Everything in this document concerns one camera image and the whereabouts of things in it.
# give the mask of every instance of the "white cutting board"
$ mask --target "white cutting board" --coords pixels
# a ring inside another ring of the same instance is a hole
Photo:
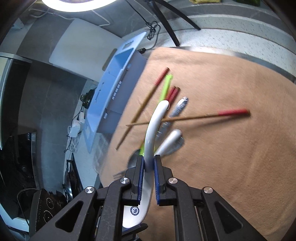
[[[97,82],[112,50],[125,41],[107,30],[75,19],[60,38],[49,62],[62,69]]]

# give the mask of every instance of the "black plug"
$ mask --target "black plug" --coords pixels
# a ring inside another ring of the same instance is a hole
[[[145,53],[145,52],[146,52],[146,49],[145,49],[145,48],[138,49],[138,52],[139,52],[140,54],[143,54],[143,53]]]

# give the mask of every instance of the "wooden chopstick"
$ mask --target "wooden chopstick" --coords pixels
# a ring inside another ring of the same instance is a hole
[[[235,110],[223,110],[223,111],[218,111],[215,113],[209,113],[209,114],[203,114],[203,115],[176,116],[172,118],[164,118],[161,120],[161,122],[185,121],[185,120],[211,118],[211,117],[218,117],[218,116],[230,116],[230,115],[250,115],[250,110],[235,109]],[[126,126],[138,126],[138,125],[146,125],[146,124],[149,124],[149,121],[130,123]]]
[[[143,112],[144,108],[146,107],[146,105],[148,104],[149,100],[151,99],[152,95],[155,93],[157,87],[159,86],[159,84],[161,83],[161,81],[164,79],[164,77],[167,75],[167,73],[169,72],[169,68],[166,67],[164,69],[164,71],[161,73],[161,75],[158,77],[158,79],[156,80],[153,88],[150,90],[150,92],[148,93],[148,95],[146,96],[145,100],[143,101],[142,105],[140,106],[140,108],[138,109],[138,111],[136,112],[135,116],[133,117],[131,122],[136,122],[141,113]],[[129,126],[126,131],[124,132],[122,138],[120,139],[119,143],[116,146],[116,150],[118,150],[118,148],[121,146],[121,144],[123,143],[123,141],[125,140],[125,138],[127,137],[128,133],[131,131],[132,126]]]

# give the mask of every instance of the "brown tablecloth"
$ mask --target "brown tablecloth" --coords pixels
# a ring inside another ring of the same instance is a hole
[[[249,108],[249,118],[214,118],[174,123],[185,145],[164,157],[163,165],[189,186],[213,187],[268,241],[279,241],[296,217],[296,87],[280,74],[236,57],[158,48],[151,54],[112,138],[100,173],[103,186],[126,167],[147,126],[119,139],[156,78],[171,69],[178,100],[189,104],[182,115]],[[141,115],[149,120],[161,88]],[[156,205],[155,194],[140,233],[144,241],[174,240],[172,207]]]

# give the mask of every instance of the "blue gripper pad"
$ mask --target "blue gripper pad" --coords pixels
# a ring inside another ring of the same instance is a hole
[[[138,183],[138,197],[137,200],[140,203],[142,199],[142,188],[143,188],[143,178],[144,178],[144,157],[142,157],[141,162],[141,169],[140,169],[140,177],[139,177],[139,183]]]
[[[157,163],[156,158],[154,156],[154,181],[155,181],[155,197],[156,197],[156,203],[159,205],[160,202],[160,187],[159,187],[159,179],[158,179],[158,169],[157,169]]]

